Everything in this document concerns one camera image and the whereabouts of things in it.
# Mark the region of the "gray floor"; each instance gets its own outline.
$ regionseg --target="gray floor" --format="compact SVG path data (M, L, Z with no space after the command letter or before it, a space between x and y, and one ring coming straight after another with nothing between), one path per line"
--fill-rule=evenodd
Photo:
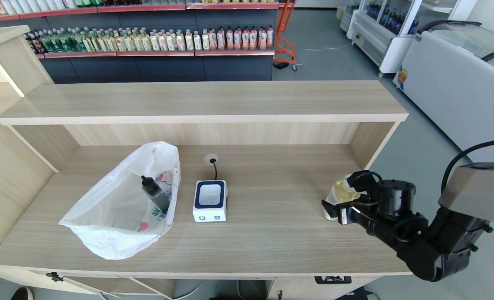
M359 49L350 46L349 40L340 31L335 11L295 11L286 37L297 46L298 72L293 72L291 67L274 69L274 80L378 80L376 66ZM414 210L431 220L438 208L436 202L441 177L447 163L458 150L409 99L395 89L391 80L386 76L380 82L407 109L409 117L399 126L371 170L381 173L384 178L415 183L417 195ZM425 282L413 276L383 277L367 285L367 288L383 300L494 300L494 233L485 234L478 245L480 250L472 256L468 269L441 282ZM175 296L189 292L197 284L198 281L180 281ZM14 288L17 288L15 284L0 279L0 300L9 299L12 294L10 290ZM186 300L235 295L235 288L235 282L206 281L196 294ZM247 293L253 293L254 296L257 292L249 282L242 288L246 299L249 297ZM98 296L44 289L34 289L34 293L36 300L99 300Z

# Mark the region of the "black cable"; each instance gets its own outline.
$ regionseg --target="black cable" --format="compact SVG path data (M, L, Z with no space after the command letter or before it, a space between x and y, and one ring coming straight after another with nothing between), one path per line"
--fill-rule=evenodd
M458 154L457 156L455 156L454 159L452 159L452 161L449 162L449 165L447 165L447 169L445 169L445 173L443 174L441 192L443 193L443 190L445 190L445 187L447 186L447 181L449 180L449 175L451 174L451 170L456 164L456 162L458 162L460 159L462 159L467 154L473 152L474 150L489 147L489 146L494 146L494 140L491 140L489 142L483 142L481 144L477 144L475 146L469 147L466 150L460 152L460 154Z
M215 162L212 163L214 165L215 177L214 180L217 180L217 167L215 166Z

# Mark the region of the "refrigerator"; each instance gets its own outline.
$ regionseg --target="refrigerator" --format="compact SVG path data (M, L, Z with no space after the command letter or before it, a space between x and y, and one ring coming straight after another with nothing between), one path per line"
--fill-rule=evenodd
M436 21L413 39L393 80L460 149L494 140L494 32ZM494 146L468 155L494 160Z
M379 69L396 73L415 33L435 20L466 20L477 0L361 0L347 37Z

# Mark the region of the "white cable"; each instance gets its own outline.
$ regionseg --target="white cable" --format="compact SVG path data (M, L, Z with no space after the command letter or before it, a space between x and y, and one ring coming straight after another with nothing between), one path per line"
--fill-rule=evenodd
M237 280L237 282L238 282L238 285L237 285L237 287L238 287L238 296L240 297L241 300L245 300L245 299L243 299L242 294L240 294L240 281Z
M197 290L201 287L201 285L203 284L204 281L205 281L204 279L201 280L201 283L199 283L199 285L197 285L197 287L195 289L193 289L191 292L189 292L188 294L185 294L184 296L180 296L178 298L173 298L171 300L181 300L181 299L187 298L189 296L192 296L193 293L197 292Z

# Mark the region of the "drawer handle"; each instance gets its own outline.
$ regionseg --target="drawer handle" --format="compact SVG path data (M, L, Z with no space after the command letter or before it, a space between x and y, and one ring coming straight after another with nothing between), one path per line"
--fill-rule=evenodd
M350 276L344 276L343 278L339 276L327 276L325 278L315 276L314 279L318 285L348 285L349 283L352 283L352 278Z
M51 273L47 273L45 275L47 277L51 277L51 280L52 281L55 281L55 283L57 283L58 281L64 281L64 278L63 277L60 277L60 275L58 275L57 272L51 272Z

